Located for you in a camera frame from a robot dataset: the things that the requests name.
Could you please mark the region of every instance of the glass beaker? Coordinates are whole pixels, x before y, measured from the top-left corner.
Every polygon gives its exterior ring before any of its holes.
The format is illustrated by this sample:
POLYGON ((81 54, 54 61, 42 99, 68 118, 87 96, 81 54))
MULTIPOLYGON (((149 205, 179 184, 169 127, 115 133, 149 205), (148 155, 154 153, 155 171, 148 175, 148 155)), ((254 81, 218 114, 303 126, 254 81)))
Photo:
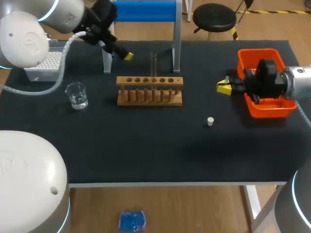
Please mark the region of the glass beaker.
POLYGON ((71 105, 76 110, 87 107, 86 86, 83 83, 71 83, 66 87, 65 93, 69 96, 71 105))

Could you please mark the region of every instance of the floor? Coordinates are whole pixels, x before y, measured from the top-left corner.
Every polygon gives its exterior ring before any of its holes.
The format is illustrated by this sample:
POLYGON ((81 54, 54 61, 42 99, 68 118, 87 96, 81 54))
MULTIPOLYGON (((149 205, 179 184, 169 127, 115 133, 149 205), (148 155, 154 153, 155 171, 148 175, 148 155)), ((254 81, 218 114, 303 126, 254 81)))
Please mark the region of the floor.
MULTIPOLYGON (((193 0, 193 9, 207 2, 237 8, 240 0, 193 0)), ((255 0, 250 10, 304 10, 303 0, 255 0)), ((207 40, 193 22, 183 18, 183 40, 207 40)), ((246 14, 236 27, 240 40, 289 40, 301 65, 311 64, 311 15, 246 14)), ((66 39, 45 27, 52 38, 66 39)), ((119 40, 171 40, 172 23, 116 23, 119 40)), ((215 40, 232 40, 231 32, 215 40)), ((0 83, 9 71, 0 70, 0 83)), ((258 185, 263 206, 274 191, 272 185, 258 185)), ((248 233, 249 217, 244 195, 238 186, 137 187, 73 189, 71 233, 113 233, 118 231, 122 210, 144 210, 148 233, 248 233)), ((273 227, 267 232, 273 233, 273 227)))

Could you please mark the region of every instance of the test tube rack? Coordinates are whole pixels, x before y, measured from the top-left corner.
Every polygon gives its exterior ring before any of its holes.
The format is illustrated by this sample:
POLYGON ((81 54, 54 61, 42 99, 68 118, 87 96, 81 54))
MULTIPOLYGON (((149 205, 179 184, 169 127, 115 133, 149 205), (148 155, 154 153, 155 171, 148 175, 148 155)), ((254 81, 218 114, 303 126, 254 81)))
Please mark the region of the test tube rack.
POLYGON ((121 87, 118 93, 118 105, 181 106, 183 104, 180 90, 184 85, 182 77, 118 76, 116 83, 121 87), (149 86, 149 89, 138 89, 133 86, 149 86))

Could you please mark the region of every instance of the black table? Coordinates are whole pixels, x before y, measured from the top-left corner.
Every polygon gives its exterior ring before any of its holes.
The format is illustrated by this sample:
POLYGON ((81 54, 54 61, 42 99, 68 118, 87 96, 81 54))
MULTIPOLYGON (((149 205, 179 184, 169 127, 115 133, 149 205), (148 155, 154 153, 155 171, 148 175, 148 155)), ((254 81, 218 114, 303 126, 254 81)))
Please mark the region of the black table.
MULTIPOLYGON (((286 119, 255 120, 243 97, 215 91, 237 67, 244 48, 275 48, 287 66, 298 65, 287 41, 183 42, 181 73, 172 74, 170 42, 122 42, 132 62, 114 59, 103 74, 100 48, 73 44, 65 79, 54 93, 26 97, 3 91, 0 130, 37 134, 61 153, 70 183, 284 182, 311 154, 311 129, 298 111, 286 119), (150 75, 150 52, 158 76, 183 76, 182 107, 118 107, 116 76, 150 75), (74 111, 64 94, 83 82, 89 106, 74 111), (214 117, 212 127, 207 117, 214 117)), ((7 85, 29 91, 50 83, 30 83, 21 69, 7 85)), ((301 105, 311 116, 309 100, 301 105)))

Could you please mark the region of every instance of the orange basket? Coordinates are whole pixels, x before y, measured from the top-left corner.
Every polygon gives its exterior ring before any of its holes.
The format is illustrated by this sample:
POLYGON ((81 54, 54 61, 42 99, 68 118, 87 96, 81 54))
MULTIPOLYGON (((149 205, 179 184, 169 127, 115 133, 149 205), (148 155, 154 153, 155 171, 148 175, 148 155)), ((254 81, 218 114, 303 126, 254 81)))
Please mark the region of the orange basket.
MULTIPOLYGON (((273 59, 279 73, 285 68, 280 54, 275 49, 239 50, 238 58, 238 75, 240 79, 245 78, 244 69, 251 69, 253 73, 255 73, 261 59, 273 59)), ((286 100, 282 96, 278 99, 260 99, 259 104, 252 102, 251 98, 246 93, 244 97, 249 112, 254 118, 286 117, 297 107, 293 100, 286 100)))

